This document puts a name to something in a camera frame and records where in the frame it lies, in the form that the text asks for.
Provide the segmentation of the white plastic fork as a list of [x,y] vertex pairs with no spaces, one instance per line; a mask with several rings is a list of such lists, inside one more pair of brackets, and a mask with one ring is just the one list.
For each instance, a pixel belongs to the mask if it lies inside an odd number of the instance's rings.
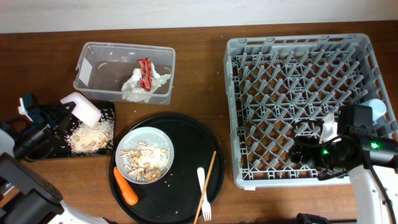
[[200,184],[200,190],[204,194],[203,202],[201,205],[201,211],[202,211],[204,221],[208,222],[211,220],[211,205],[207,199],[206,190],[204,190],[205,180],[206,180],[204,168],[199,167],[197,169],[197,176],[198,176],[198,181]]

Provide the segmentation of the grey round plate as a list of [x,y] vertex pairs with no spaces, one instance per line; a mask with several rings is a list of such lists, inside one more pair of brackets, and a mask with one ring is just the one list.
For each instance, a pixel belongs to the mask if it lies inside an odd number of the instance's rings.
[[165,132],[152,127],[133,129],[119,143],[115,162],[122,176],[134,184],[159,180],[171,168],[174,145]]

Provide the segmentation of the rice and mushroom leftovers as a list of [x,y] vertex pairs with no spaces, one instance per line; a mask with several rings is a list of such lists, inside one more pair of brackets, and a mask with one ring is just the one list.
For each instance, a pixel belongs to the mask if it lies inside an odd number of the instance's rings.
[[66,137],[72,152],[77,154],[92,154],[105,149],[113,140],[114,122],[100,121],[93,128],[82,123]]

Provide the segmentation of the white plastic cup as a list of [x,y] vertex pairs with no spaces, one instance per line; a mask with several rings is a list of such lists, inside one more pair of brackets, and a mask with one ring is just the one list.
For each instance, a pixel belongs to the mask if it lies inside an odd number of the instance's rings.
[[320,135],[320,143],[327,142],[337,137],[338,123],[335,121],[335,115],[333,113],[327,114],[322,119],[322,131]]

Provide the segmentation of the pink bowl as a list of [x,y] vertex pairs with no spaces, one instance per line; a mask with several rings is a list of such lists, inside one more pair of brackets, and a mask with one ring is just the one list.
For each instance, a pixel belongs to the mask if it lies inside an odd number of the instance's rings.
[[81,93],[73,92],[60,100],[62,104],[75,103],[72,114],[87,126],[94,128],[101,118],[101,111]]

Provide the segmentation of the red snack wrapper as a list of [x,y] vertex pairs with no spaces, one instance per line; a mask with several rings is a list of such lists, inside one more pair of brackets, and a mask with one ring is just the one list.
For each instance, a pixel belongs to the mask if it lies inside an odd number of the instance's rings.
[[145,91],[152,89],[152,64],[149,57],[137,60],[137,64],[141,71],[140,87]]

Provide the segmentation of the wooden chopstick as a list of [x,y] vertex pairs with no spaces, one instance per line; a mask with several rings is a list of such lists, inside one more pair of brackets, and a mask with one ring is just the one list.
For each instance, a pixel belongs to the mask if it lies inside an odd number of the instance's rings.
[[[208,168],[208,172],[205,173],[206,180],[205,180],[205,187],[204,187],[204,190],[207,189],[208,182],[209,182],[210,175],[211,175],[212,168],[213,168],[213,164],[214,164],[214,162],[215,162],[215,158],[216,158],[216,151],[213,152],[213,155],[212,155],[212,158],[211,158],[211,163],[210,163],[210,166],[209,166],[209,168]],[[201,193],[200,202],[199,202],[199,205],[198,205],[198,208],[197,208],[197,212],[196,212],[196,215],[195,215],[195,219],[194,219],[194,222],[193,222],[194,224],[197,223],[200,212],[201,212],[201,214],[202,214],[201,205],[202,205],[202,202],[203,202],[203,196],[204,196],[204,194]]]

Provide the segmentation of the orange carrot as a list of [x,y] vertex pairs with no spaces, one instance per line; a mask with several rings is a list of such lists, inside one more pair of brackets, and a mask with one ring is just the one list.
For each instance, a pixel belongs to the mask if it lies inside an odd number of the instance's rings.
[[117,167],[114,167],[113,174],[126,203],[130,206],[135,205],[139,201],[135,191],[133,191],[133,189],[131,188],[127,180],[124,178],[124,176],[120,173]]

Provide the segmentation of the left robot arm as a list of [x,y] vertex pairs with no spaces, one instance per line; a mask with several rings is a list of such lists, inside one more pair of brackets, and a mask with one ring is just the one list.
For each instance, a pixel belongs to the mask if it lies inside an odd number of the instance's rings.
[[39,159],[65,155],[72,122],[92,128],[101,119],[100,110],[77,92],[62,98],[60,105],[39,106],[31,94],[19,101],[20,117],[1,121],[1,197],[18,190],[1,206],[1,223],[108,223],[67,205],[53,184],[22,164],[35,153]]

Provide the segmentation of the large white napkin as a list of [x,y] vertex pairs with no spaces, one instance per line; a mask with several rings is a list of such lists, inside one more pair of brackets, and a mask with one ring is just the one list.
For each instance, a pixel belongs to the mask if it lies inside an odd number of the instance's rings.
[[160,88],[165,87],[165,84],[171,79],[171,74],[160,75],[155,70],[155,65],[151,63],[152,67],[152,85],[149,91],[146,91],[141,87],[142,73],[140,68],[135,68],[132,72],[132,76],[123,83],[121,91],[124,93],[122,99],[139,102],[144,101],[149,102],[151,95],[158,92],[160,93]]

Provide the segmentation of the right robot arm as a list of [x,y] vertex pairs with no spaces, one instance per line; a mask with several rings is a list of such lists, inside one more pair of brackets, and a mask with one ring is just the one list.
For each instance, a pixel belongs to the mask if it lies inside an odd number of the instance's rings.
[[319,138],[302,136],[294,122],[290,160],[314,167],[317,179],[349,176],[354,189],[358,223],[397,223],[397,141],[379,137],[373,128],[373,109],[346,105],[338,119],[313,120]]

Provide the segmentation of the light blue cup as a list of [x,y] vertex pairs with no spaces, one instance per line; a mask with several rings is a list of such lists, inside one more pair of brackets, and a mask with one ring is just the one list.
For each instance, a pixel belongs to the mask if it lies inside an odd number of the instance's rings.
[[361,103],[362,106],[369,106],[372,108],[373,121],[376,122],[380,117],[384,116],[387,112],[385,103],[377,98],[373,98]]

